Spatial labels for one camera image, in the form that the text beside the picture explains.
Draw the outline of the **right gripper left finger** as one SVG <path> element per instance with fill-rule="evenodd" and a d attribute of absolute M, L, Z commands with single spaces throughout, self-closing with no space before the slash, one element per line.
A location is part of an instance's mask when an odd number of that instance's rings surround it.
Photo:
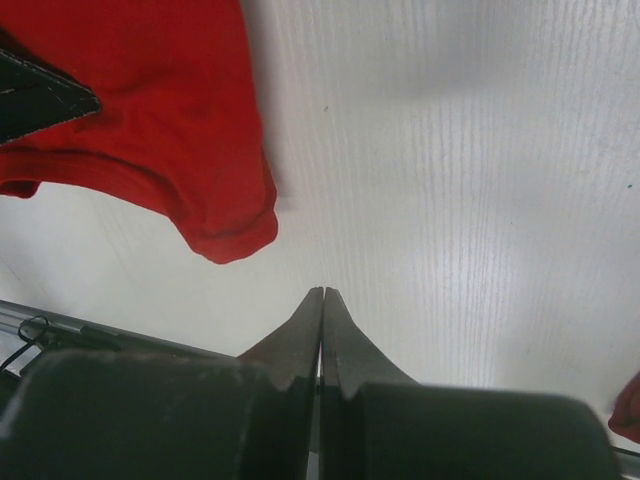
<path fill-rule="evenodd" d="M 311 440 L 323 289 L 240 356 L 259 382 L 240 460 L 242 479 L 304 479 Z"/>

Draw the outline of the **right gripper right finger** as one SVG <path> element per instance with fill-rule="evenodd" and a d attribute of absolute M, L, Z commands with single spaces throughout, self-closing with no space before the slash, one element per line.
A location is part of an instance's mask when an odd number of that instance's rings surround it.
<path fill-rule="evenodd" d="M 376 444 L 389 430 L 385 395 L 417 383 L 356 325 L 340 292 L 325 290 L 319 411 L 322 479 L 377 479 Z"/>

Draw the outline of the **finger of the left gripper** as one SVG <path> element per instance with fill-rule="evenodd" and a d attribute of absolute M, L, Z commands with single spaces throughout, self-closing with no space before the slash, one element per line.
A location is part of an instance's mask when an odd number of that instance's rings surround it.
<path fill-rule="evenodd" d="M 1 143 L 98 113 L 101 103 L 66 74 L 1 51 Z"/>

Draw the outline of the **bright red t shirt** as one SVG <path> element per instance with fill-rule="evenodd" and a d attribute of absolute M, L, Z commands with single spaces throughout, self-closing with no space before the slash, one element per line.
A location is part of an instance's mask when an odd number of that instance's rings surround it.
<path fill-rule="evenodd" d="M 1 191 L 93 189 L 166 216 L 196 253 L 246 258 L 278 233 L 237 1 L 5 1 L 3 35 L 101 110 L 1 149 Z"/>

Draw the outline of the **dark red t shirt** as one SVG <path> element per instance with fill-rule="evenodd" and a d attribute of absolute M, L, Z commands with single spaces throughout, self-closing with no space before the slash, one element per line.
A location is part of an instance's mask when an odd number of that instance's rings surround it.
<path fill-rule="evenodd" d="M 640 442 L 639 404 L 640 374 L 637 373 L 617 396 L 607 422 L 612 432 L 636 444 Z"/>

